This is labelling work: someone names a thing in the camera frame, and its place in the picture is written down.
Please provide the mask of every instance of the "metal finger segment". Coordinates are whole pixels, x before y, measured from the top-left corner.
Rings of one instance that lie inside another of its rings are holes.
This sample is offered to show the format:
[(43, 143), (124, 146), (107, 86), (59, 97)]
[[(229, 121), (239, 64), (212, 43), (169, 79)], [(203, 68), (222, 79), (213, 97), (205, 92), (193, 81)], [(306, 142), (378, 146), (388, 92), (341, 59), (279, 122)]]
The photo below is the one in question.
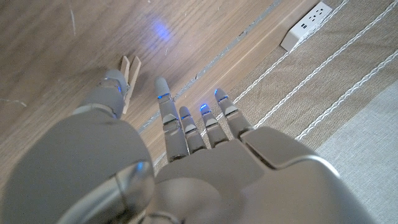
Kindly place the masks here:
[(222, 89), (217, 89), (215, 96), (218, 106), (220, 106), (227, 119), (228, 126), (235, 138), (240, 139), (243, 133), (254, 129), (251, 123), (243, 116), (242, 112), (228, 99), (228, 95)]
[(192, 154), (197, 150), (207, 149), (187, 107), (183, 106), (180, 108), (180, 116), (189, 153)]
[(155, 89), (162, 117), (167, 159), (172, 162), (188, 155), (187, 143), (166, 80), (157, 78)]
[(209, 137), (209, 142), (211, 147), (215, 147), (221, 142), (228, 141), (228, 137), (218, 123), (216, 117), (211, 112), (208, 105), (203, 105), (200, 107), (201, 117), (205, 123), (207, 136)]

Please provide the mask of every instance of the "wooden floor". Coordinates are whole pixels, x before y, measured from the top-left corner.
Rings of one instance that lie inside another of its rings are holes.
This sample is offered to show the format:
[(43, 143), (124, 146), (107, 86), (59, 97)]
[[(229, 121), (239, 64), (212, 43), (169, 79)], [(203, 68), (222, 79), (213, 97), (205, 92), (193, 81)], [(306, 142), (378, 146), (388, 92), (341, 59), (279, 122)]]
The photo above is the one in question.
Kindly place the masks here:
[[(154, 79), (172, 94), (242, 38), (177, 100), (194, 116), (215, 88), (232, 89), (315, 0), (6, 1), (0, 5), (0, 189), (29, 147), (70, 115), (108, 68), (137, 55), (142, 67), (123, 119), (139, 129), (158, 110)], [(270, 9), (264, 19), (259, 16)], [(245, 29), (253, 26), (250, 33)], [(142, 137), (164, 151), (158, 119)]]

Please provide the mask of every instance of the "power strip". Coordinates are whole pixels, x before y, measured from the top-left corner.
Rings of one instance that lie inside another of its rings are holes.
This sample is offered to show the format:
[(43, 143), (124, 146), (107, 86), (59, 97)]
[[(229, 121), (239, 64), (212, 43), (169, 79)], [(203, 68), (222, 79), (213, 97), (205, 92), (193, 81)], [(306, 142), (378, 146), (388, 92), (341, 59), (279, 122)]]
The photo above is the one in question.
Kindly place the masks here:
[(304, 38), (308, 33), (317, 27), (331, 12), (331, 7), (323, 2), (319, 2), (307, 15), (305, 15), (296, 25), (286, 34), (284, 40), (280, 44), (285, 50), (291, 51), (297, 42)]

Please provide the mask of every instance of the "robotic hand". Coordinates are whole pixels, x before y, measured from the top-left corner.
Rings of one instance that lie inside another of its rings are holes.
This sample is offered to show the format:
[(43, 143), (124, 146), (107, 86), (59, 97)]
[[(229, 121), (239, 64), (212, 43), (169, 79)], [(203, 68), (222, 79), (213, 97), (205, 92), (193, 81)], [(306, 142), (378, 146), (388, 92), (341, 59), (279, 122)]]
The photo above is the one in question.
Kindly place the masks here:
[(166, 81), (155, 87), (170, 163), (142, 223), (373, 222), (331, 164), (272, 128), (254, 130), (223, 90), (215, 97), (234, 139), (203, 105), (208, 150), (186, 107), (180, 124)]
[(23, 156), (4, 189), (2, 223), (372, 223), (337, 171), (271, 128), (254, 129), (223, 90), (234, 139), (201, 107), (207, 149), (186, 107), (155, 81), (169, 164), (156, 178), (134, 128), (120, 118), (127, 84), (111, 70), (72, 116)]

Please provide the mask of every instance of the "clothespin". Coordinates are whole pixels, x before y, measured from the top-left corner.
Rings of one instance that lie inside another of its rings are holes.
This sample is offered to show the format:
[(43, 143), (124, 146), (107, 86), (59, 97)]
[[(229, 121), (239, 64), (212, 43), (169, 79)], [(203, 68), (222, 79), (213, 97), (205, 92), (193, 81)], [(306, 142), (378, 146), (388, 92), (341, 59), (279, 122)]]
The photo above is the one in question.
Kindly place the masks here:
[(127, 93), (124, 97), (123, 114), (126, 114), (127, 109), (129, 108), (132, 91), (134, 89), (134, 85), (136, 84), (140, 67), (141, 61), (137, 56), (135, 56), (132, 60), (131, 67), (129, 59), (126, 56), (123, 56), (120, 72), (124, 74), (124, 78), (127, 82)]

